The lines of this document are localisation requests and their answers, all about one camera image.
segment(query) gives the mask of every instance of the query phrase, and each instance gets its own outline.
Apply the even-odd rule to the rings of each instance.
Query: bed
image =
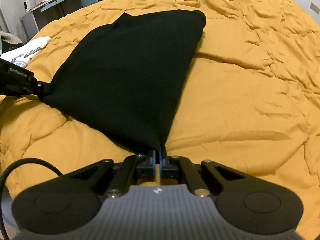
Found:
[[[320,233],[320,27],[292,0],[101,1],[44,27],[36,37],[52,39],[27,69],[50,82],[92,29],[123,12],[175,9],[200,10],[207,21],[166,143],[168,155],[193,163],[212,159],[293,190],[304,204],[297,232],[315,239]],[[0,151],[2,170],[36,157],[63,173],[132,154],[35,96],[1,98]],[[29,164],[10,175],[7,187],[14,198],[51,178],[46,168]]]

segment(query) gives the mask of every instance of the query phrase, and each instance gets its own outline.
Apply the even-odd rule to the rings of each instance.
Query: yellow bedspread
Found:
[[[291,0],[105,0],[44,27],[52,37],[29,64],[50,82],[92,29],[164,10],[201,10],[207,17],[166,147],[200,163],[212,159],[288,187],[303,201],[297,231],[320,233],[320,27]],[[40,103],[2,99],[1,169],[26,157],[44,159],[63,173],[130,153],[102,133]],[[18,168],[7,186],[21,190],[53,178],[35,164]]]

